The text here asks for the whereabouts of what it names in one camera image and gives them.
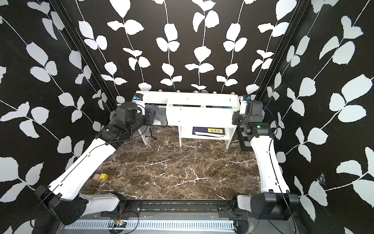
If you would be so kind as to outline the grey microfibre cloth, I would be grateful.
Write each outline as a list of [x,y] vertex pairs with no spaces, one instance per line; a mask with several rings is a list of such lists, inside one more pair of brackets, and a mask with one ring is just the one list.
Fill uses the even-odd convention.
[[159,121],[162,126],[168,125],[166,108],[160,108],[154,104],[146,104],[145,109],[153,114],[156,121]]

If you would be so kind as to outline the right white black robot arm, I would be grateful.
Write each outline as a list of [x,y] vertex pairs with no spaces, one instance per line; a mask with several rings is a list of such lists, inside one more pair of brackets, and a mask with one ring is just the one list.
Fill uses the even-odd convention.
[[232,123],[243,127],[258,165],[261,192],[238,195],[236,207],[249,212],[257,220],[288,220],[299,205],[297,195],[286,184],[274,150],[275,132],[264,123],[263,103],[242,96],[240,110],[234,112]]

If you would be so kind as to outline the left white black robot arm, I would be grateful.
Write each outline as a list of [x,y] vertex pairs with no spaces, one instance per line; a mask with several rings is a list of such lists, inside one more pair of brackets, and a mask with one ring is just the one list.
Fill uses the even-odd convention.
[[79,192],[121,144],[135,139],[136,131],[142,127],[148,129],[153,122],[154,114],[146,110],[143,93],[136,92],[131,102],[117,107],[114,119],[97,133],[79,159],[47,187],[40,185],[36,189],[35,194],[41,204],[64,225],[94,213],[121,213],[126,207],[126,200],[119,193],[84,195]]

